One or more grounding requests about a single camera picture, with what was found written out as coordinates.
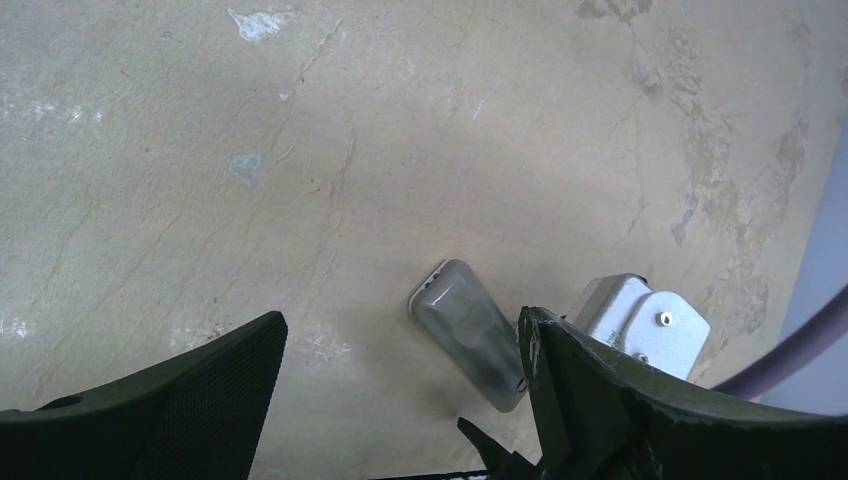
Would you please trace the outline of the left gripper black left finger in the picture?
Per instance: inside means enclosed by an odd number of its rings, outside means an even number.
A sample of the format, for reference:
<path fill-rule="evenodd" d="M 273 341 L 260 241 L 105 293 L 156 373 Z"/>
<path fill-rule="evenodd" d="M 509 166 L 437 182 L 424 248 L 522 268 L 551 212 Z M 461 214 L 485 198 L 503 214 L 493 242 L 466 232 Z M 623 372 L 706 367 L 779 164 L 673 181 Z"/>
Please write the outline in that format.
<path fill-rule="evenodd" d="M 2 478 L 248 478 L 287 333 L 271 311 L 113 382 L 2 411 Z"/>

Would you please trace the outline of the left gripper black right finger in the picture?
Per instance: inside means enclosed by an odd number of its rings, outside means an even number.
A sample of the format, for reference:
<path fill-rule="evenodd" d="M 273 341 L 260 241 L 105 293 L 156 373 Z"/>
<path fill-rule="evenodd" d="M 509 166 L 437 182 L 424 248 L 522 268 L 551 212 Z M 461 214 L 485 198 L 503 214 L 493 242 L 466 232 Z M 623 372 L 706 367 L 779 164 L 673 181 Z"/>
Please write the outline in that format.
<path fill-rule="evenodd" d="M 847 421 L 675 378 L 541 307 L 518 320 L 546 479 L 843 479 Z"/>

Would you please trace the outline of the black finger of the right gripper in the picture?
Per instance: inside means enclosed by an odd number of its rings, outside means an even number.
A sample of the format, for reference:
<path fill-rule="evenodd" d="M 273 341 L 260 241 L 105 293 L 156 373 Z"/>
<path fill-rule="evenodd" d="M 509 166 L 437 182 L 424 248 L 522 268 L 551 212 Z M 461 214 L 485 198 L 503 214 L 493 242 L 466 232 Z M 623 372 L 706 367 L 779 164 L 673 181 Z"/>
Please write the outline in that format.
<path fill-rule="evenodd" d="M 537 480 L 541 470 L 518 452 L 509 452 L 469 420 L 460 417 L 457 428 L 475 447 L 489 479 Z"/>

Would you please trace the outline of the grey remote control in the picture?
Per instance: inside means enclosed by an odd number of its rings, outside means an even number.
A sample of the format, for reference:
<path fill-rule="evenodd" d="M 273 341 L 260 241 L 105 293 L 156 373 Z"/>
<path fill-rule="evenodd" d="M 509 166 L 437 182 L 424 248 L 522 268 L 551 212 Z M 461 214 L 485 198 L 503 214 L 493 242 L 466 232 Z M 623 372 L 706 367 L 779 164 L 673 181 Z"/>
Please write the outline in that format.
<path fill-rule="evenodd" d="M 518 336 L 466 262 L 439 264 L 407 309 L 495 409 L 515 410 L 527 390 Z"/>

